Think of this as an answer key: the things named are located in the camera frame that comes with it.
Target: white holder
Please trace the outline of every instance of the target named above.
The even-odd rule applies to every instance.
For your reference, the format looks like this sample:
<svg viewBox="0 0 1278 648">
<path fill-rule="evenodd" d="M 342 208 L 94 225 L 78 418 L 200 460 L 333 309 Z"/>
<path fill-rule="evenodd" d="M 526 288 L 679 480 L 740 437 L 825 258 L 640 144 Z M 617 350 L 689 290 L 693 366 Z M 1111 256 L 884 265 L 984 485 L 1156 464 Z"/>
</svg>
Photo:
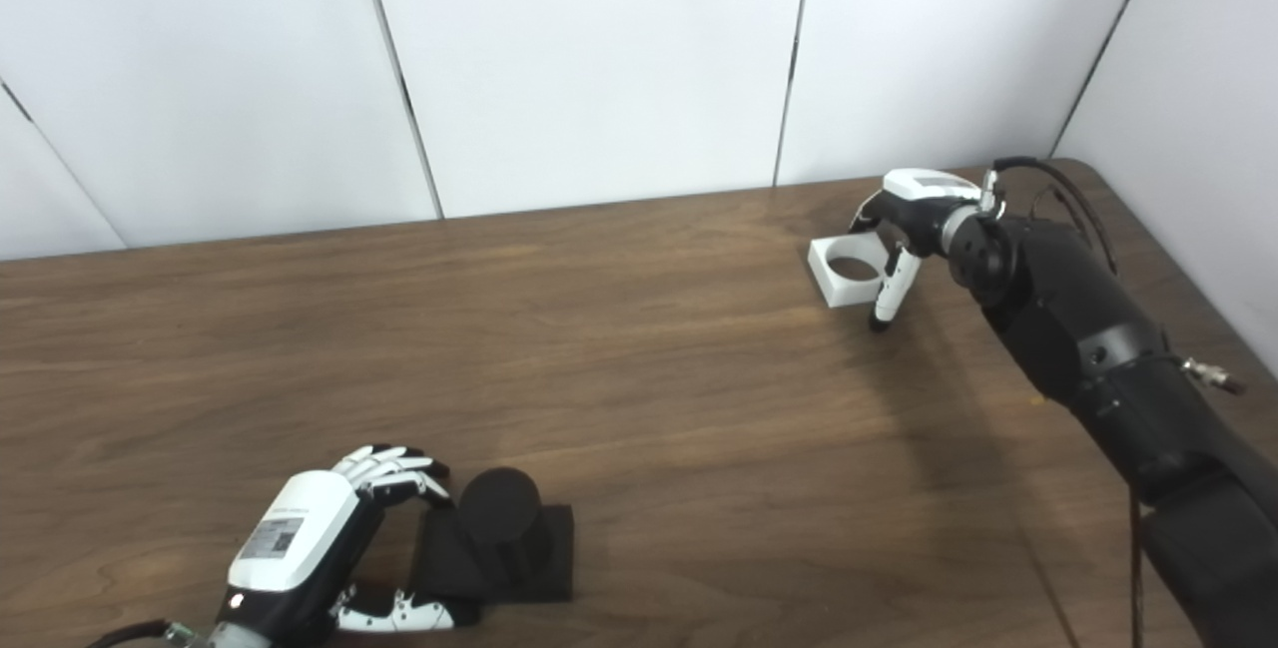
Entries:
<svg viewBox="0 0 1278 648">
<path fill-rule="evenodd" d="M 833 259 L 856 259 L 865 262 L 877 274 L 874 279 L 858 281 L 840 276 L 829 262 Z M 808 248 L 808 266 L 826 304 L 832 309 L 850 307 L 854 303 L 872 303 L 878 297 L 883 284 L 883 271 L 887 268 L 887 248 L 879 235 L 868 230 L 863 234 L 831 235 L 826 239 L 813 239 Z"/>
</svg>

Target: black base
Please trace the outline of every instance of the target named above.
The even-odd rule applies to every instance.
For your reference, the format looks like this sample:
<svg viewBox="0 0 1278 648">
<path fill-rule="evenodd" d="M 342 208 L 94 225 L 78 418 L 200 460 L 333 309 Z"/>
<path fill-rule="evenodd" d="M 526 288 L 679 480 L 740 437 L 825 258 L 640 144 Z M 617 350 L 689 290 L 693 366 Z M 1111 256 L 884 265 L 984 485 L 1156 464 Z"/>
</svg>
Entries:
<svg viewBox="0 0 1278 648">
<path fill-rule="evenodd" d="M 542 506 L 553 547 L 546 567 L 520 585 L 493 585 L 472 557 L 456 510 L 426 511 L 409 589 L 484 603 L 561 603 L 573 598 L 573 507 Z"/>
</svg>

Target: circular hole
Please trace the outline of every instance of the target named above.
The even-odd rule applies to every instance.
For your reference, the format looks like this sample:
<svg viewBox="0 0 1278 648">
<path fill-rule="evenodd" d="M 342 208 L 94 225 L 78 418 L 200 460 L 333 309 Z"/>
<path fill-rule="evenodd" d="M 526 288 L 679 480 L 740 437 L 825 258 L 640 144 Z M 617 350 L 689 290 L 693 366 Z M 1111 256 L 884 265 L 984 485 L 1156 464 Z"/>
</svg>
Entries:
<svg viewBox="0 0 1278 648">
<path fill-rule="evenodd" d="M 835 274 L 843 276 L 843 279 L 854 281 L 870 281 L 878 279 L 878 271 L 875 271 L 873 266 L 863 262 L 861 259 L 854 259 L 850 257 L 829 259 L 829 268 L 835 270 Z"/>
</svg>

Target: white robotic hand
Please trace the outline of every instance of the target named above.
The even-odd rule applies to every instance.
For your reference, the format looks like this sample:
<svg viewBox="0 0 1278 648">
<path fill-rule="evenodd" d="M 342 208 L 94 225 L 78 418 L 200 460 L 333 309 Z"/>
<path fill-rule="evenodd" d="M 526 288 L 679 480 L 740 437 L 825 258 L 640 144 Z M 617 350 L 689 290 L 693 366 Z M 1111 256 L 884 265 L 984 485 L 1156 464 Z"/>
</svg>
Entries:
<svg viewBox="0 0 1278 648">
<path fill-rule="evenodd" d="M 293 475 L 227 571 L 226 597 L 210 636 L 219 648 L 316 645 L 335 628 L 441 630 L 478 621 L 469 603 L 397 593 L 385 610 L 357 608 L 350 573 L 385 510 L 413 497 L 451 507 L 440 483 L 449 467 L 420 450 L 364 446 L 330 470 Z"/>
</svg>

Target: black cylinder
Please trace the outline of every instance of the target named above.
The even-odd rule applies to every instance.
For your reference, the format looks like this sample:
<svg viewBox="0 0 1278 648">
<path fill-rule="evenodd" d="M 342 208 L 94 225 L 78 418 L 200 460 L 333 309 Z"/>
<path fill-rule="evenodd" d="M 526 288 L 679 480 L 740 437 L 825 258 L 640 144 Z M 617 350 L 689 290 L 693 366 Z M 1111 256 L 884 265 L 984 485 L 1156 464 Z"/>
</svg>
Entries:
<svg viewBox="0 0 1278 648">
<path fill-rule="evenodd" d="M 525 472 L 496 468 L 475 475 L 461 492 L 458 516 L 479 570 L 495 585 L 524 584 L 548 565 L 555 542 Z"/>
</svg>

